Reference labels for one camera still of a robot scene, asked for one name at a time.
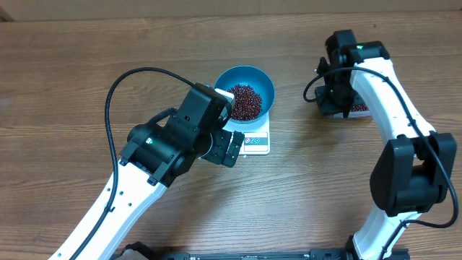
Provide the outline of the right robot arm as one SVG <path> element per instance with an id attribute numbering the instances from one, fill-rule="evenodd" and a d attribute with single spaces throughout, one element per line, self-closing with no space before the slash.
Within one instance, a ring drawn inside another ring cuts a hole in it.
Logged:
<path id="1" fill-rule="evenodd" d="M 343 249 L 313 249 L 312 259 L 407 259 L 395 244 L 410 225 L 445 200 L 456 199 L 450 174 L 457 144 L 438 133 L 401 86 L 393 62 L 379 41 L 358 43 L 351 30 L 326 42 L 319 61 L 314 102 L 324 116 L 350 117 L 363 105 L 376 122 L 383 151 L 370 176 L 373 208 Z"/>

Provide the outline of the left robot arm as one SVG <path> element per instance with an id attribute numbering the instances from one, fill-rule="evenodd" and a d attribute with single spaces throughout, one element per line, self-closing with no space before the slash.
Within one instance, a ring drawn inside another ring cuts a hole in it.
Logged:
<path id="1" fill-rule="evenodd" d="M 233 167 L 244 135 L 224 129 L 233 94 L 195 84 L 179 108 L 135 126 L 113 174 L 52 259 L 109 259 L 143 213 L 201 157 Z"/>

